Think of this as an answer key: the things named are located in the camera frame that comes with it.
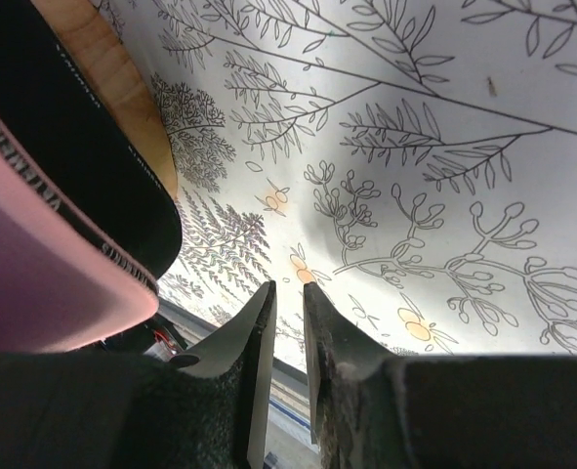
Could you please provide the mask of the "pink cap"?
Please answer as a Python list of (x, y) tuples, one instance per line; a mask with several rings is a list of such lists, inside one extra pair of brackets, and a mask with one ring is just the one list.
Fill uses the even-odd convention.
[(154, 276), (79, 210), (0, 118), (0, 209), (39, 244), (29, 297), (0, 309), (0, 352), (64, 352), (158, 310)]

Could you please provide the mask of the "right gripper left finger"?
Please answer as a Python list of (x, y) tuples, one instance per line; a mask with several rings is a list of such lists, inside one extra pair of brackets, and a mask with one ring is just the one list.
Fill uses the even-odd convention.
[(250, 468), (226, 399), (142, 354), (0, 354), (0, 468)]

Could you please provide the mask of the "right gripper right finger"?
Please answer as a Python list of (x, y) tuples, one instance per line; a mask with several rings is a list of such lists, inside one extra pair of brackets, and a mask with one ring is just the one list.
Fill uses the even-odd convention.
[(395, 354), (304, 288), (326, 468), (577, 468), (577, 357)]

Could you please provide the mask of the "wooden hat stand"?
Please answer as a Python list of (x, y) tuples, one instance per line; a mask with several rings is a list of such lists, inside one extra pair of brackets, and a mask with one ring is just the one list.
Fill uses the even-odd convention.
[(85, 0), (37, 0), (33, 5), (166, 192), (176, 198), (178, 177), (158, 108), (113, 29)]

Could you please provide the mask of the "black baseball cap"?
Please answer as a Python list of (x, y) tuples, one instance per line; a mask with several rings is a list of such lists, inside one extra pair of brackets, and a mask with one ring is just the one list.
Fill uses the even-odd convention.
[(175, 261), (175, 199), (33, 5), (0, 1), (0, 117), (70, 200), (153, 276)]

